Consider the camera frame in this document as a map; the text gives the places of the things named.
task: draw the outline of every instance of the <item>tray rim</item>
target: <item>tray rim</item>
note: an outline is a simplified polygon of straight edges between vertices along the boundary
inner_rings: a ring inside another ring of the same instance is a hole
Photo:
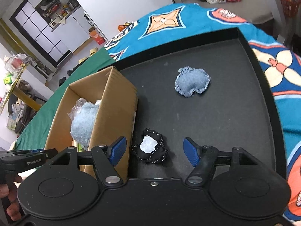
[[[144,50],[142,52],[131,55],[122,60],[116,61],[113,64],[110,64],[106,67],[99,69],[98,71],[105,69],[109,66],[114,66],[117,70],[121,71],[123,69],[132,67],[136,64],[143,63],[170,53],[175,53],[185,49],[203,46],[211,43],[217,43],[225,40],[238,39],[246,52],[255,75],[257,77],[259,86],[261,88],[261,93],[265,101],[265,106],[267,108],[268,118],[270,121],[270,127],[272,130],[272,138],[274,147],[273,155],[273,170],[275,170],[280,176],[284,179],[287,177],[287,166],[286,166],[286,150],[284,145],[283,130],[278,114],[278,110],[274,101],[273,94],[271,92],[270,86],[267,82],[267,79],[264,75],[261,66],[249,46],[248,41],[244,37],[243,33],[238,27],[227,28],[217,31],[211,31],[203,34],[198,34],[190,37],[186,37],[179,40],[174,40],[162,45],[152,47],[150,49]]]

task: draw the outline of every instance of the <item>green cloth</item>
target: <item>green cloth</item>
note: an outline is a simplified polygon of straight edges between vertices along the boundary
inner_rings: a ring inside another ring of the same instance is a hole
[[[70,83],[97,72],[99,69],[115,62],[104,48],[88,58],[76,71],[56,90],[50,99],[41,107],[17,140],[16,149],[42,149],[58,105]]]

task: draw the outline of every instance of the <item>human hand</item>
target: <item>human hand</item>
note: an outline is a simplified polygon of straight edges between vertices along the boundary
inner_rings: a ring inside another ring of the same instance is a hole
[[[15,176],[14,182],[22,182],[22,178],[19,175]],[[7,208],[6,212],[11,217],[12,221],[17,221],[21,219],[21,214],[19,212],[20,205],[17,200],[17,187],[13,183],[11,188],[8,188],[7,184],[0,184],[0,198],[8,197],[11,205]]]

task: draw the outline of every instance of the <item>black tray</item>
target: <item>black tray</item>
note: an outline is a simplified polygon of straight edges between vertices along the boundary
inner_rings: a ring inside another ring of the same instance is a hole
[[[138,90],[132,144],[140,143],[142,130],[150,128],[165,136],[169,150],[162,165],[144,164],[131,154],[129,177],[185,179],[193,169],[183,152],[185,137],[220,151],[240,146],[286,177],[282,128],[274,98],[238,28],[166,43],[113,65]],[[202,68],[211,77],[201,95],[185,98],[175,91],[178,69],[185,66]]]

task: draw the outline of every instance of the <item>cardboard box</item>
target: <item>cardboard box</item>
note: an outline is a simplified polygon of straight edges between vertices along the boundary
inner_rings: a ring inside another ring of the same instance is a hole
[[[110,145],[120,136],[126,137],[126,152],[115,167],[125,180],[138,101],[136,88],[113,66],[71,83],[58,106],[45,149],[56,148],[60,152],[72,146],[71,119],[67,114],[79,98],[94,104],[101,99],[89,150],[100,144]],[[95,176],[92,166],[86,166],[85,172]]]
[[[89,34],[98,43],[98,45],[101,45],[106,41],[94,27],[89,29]]]

